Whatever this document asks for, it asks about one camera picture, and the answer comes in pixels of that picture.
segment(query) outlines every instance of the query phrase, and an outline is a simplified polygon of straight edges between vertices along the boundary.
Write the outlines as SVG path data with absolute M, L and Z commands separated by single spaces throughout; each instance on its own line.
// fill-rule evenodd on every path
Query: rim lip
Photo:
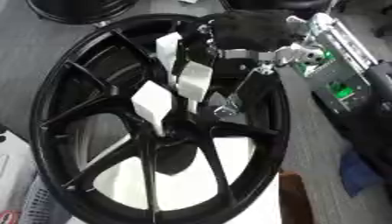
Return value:
M 58 71 L 61 69 L 63 63 L 68 60 L 71 56 L 74 56 L 75 54 L 83 54 L 83 51 L 86 51 L 88 49 L 88 45 L 91 43 L 94 43 L 97 39 L 101 38 L 102 36 L 105 35 L 105 33 L 108 33 L 115 28 L 118 27 L 123 27 L 123 26 L 132 26 L 130 24 L 134 23 L 140 23 L 140 21 L 143 22 L 143 20 L 151 20 L 153 18 L 168 18 L 168 17 L 173 17 L 175 19 L 176 17 L 178 20 L 181 18 L 193 18 L 191 16 L 187 15 L 179 15 L 179 14 L 154 14 L 154 15 L 142 15 L 142 16 L 137 16 L 137 17 L 131 17 L 128 19 L 124 19 L 122 21 L 119 21 L 117 23 L 113 23 L 107 27 L 101 28 L 100 30 L 93 32 L 92 34 L 86 36 L 83 40 L 79 41 L 73 48 L 71 48 L 67 53 L 63 55 L 63 57 L 58 61 L 56 66 L 52 69 L 52 71 L 48 74 L 47 78 L 45 79 L 44 83 L 42 84 L 41 88 L 39 89 L 35 101 L 33 103 L 32 107 L 32 112 L 31 112 L 31 123 L 30 123 L 30 132 L 31 132 L 31 147 L 33 150 L 34 157 L 36 159 L 36 163 L 38 165 L 38 170 L 42 176 L 42 179 L 44 180 L 45 184 L 48 186 L 48 189 L 51 191 L 52 195 L 58 200 L 63 206 L 66 207 L 67 210 L 69 210 L 72 214 L 76 215 L 77 217 L 82 218 L 84 221 L 89 221 L 91 223 L 126 223 L 122 222 L 121 220 L 112 220 L 108 216 L 102 216 L 102 215 L 94 215 L 96 214 L 96 210 L 86 207 L 86 205 L 81 205 L 73 203 L 71 199 L 67 197 L 67 194 L 65 193 L 64 189 L 60 189 L 59 185 L 55 185 L 55 177 L 53 176 L 53 173 L 49 173 L 51 170 L 48 166 L 48 163 L 46 162 L 46 156 L 44 155 L 43 151 L 45 150 L 45 147 L 42 145 L 42 140 L 41 135 L 39 133 L 39 127 L 38 127 L 38 121 L 41 116 L 41 106 L 45 104 L 43 100 L 47 100 L 47 86 L 48 84 L 52 84 L 54 81 L 58 79 Z M 239 203 L 236 205 L 236 207 L 232 208 L 226 208 L 226 209 L 221 209 L 220 213 L 215 213 L 214 215 L 208 216 L 209 220 L 204 221 L 203 218 L 199 220 L 191 220 L 187 222 L 181 222 L 181 223 L 222 223 L 224 221 L 228 221 L 232 218 L 234 218 L 236 215 L 241 213 L 243 210 L 245 210 L 250 204 L 252 204 L 258 196 L 264 191 L 264 189 L 270 184 L 272 179 L 276 176 L 278 173 L 280 164 L 283 162 L 285 151 L 287 148 L 288 140 L 289 140 L 289 134 L 290 134 L 290 111 L 289 111 L 289 104 L 288 104 L 288 99 L 287 95 L 285 94 L 283 86 L 281 86 L 279 91 L 276 91 L 274 95 L 276 95 L 276 99 L 279 100 L 280 102 L 280 110 L 283 112 L 281 120 L 282 120 L 282 137 L 279 137 L 279 140 L 281 140 L 279 143 L 275 143 L 271 151 L 275 152 L 278 151 L 276 155 L 271 155 L 271 158 L 267 160 L 267 163 L 265 163 L 265 166 L 268 167 L 269 169 L 267 170 L 262 183 L 259 183 L 259 186 L 257 189 L 255 189 L 252 193 L 250 193 L 249 197 L 247 197 L 244 200 L 239 201 Z
M 93 23 L 98 23 L 101 21 L 105 20 L 110 20 L 111 18 L 116 18 L 126 11 L 128 11 L 130 8 L 134 7 L 135 4 L 138 2 L 138 0 L 132 2 L 132 3 L 123 3 L 118 5 L 117 8 L 113 10 L 109 10 L 105 13 L 92 16 L 92 17 L 82 17 L 80 19 L 74 19 L 71 17 L 58 17 L 50 12 L 41 10 L 39 7 L 35 6 L 35 4 L 32 2 L 32 0 L 26 0 L 27 5 L 39 16 L 42 18 L 46 18 L 48 20 L 52 20 L 57 23 L 65 24 L 65 25 L 88 25 L 88 24 L 93 24 Z

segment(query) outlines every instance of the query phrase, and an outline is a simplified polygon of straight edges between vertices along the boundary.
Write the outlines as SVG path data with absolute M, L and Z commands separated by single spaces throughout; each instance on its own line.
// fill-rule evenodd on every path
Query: wheel spoke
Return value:
M 250 137 L 258 142 L 269 142 L 277 134 L 278 131 L 273 129 L 256 128 L 233 122 L 217 122 L 213 126 L 214 137 Z
M 155 181 L 156 149 L 157 145 L 151 133 L 143 133 L 139 139 L 140 158 L 142 160 L 144 183 L 147 194 L 148 210 L 147 215 L 151 218 L 152 223 L 157 222 L 157 214 L 159 212 L 157 185 Z
M 198 139 L 197 145 L 206 156 L 206 160 L 213 171 L 213 175 L 215 176 L 218 184 L 218 194 L 225 200 L 225 202 L 234 203 L 235 197 L 231 191 L 230 185 L 228 184 L 228 178 L 223 170 L 214 140 L 209 135 L 204 135 Z
M 66 189 L 89 190 L 93 188 L 95 178 L 110 167 L 117 165 L 127 158 L 138 155 L 138 139 L 126 136 L 120 142 L 104 150 L 100 155 L 87 164 L 87 167 L 76 177 L 63 185 Z
M 87 116 L 108 112 L 113 106 L 120 105 L 118 100 L 119 99 L 116 97 L 101 96 L 84 101 L 63 113 L 44 121 L 41 124 L 41 127 L 48 128 L 49 126 L 59 123 L 70 123 Z
M 91 84 L 93 84 L 97 89 L 99 89 L 101 92 L 105 91 L 106 89 L 110 88 L 110 84 L 106 82 L 105 80 L 101 80 L 100 78 L 94 76 L 86 67 L 81 66 L 75 62 L 68 61 L 66 65 L 70 66 L 71 68 L 74 68 L 75 70 L 79 71 L 79 74 L 82 75 L 82 77 L 89 81 Z
M 114 37 L 122 42 L 122 45 L 125 46 L 127 49 L 132 51 L 133 53 L 138 53 L 139 56 L 144 56 L 146 59 L 149 58 L 148 53 L 144 50 L 137 48 L 133 41 L 125 36 L 121 31 L 112 31 L 111 32 Z

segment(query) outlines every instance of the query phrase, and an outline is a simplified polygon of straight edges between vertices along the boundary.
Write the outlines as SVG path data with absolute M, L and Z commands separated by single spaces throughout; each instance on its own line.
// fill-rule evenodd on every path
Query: white foam block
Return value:
M 174 77 L 172 76 L 172 69 L 177 58 L 177 48 L 179 40 L 181 39 L 182 37 L 179 33 L 173 32 L 156 40 L 157 58 L 166 69 L 169 77 L 169 83 L 171 84 L 175 82 Z
M 162 120 L 172 109 L 172 93 L 148 80 L 131 100 L 136 113 L 151 123 L 158 135 L 163 136 Z
M 178 93 L 191 101 L 202 102 L 212 77 L 211 67 L 190 61 L 178 78 Z

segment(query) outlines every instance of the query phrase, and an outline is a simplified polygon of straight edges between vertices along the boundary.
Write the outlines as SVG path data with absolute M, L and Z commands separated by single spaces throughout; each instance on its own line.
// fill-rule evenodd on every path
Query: white surface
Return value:
M 172 69 L 177 58 L 177 48 L 180 39 L 182 39 L 181 35 L 174 32 L 156 40 L 157 58 L 166 69 L 169 84 L 172 85 L 176 82 L 175 77 L 172 75 Z
M 227 180 L 232 184 L 245 169 L 254 145 L 246 137 L 215 138 L 214 142 Z M 158 204 L 164 211 L 199 204 L 217 193 L 216 180 L 200 150 L 185 171 L 174 176 L 156 173 L 156 180 Z M 126 206 L 147 208 L 144 175 L 138 158 L 128 159 L 105 171 L 95 180 L 94 186 Z M 282 223 L 278 186 L 278 178 L 275 178 L 252 206 L 228 223 Z
M 178 78 L 178 93 L 189 100 L 202 102 L 211 83 L 213 69 L 190 61 Z
M 148 80 L 132 96 L 136 113 L 151 123 L 158 135 L 163 136 L 162 120 L 172 109 L 172 93 Z
M 179 2 L 188 3 L 188 4 L 195 4 L 199 0 L 178 0 Z
M 0 213 L 4 210 L 20 211 L 25 195 L 37 174 L 30 146 L 9 131 L 0 143 Z

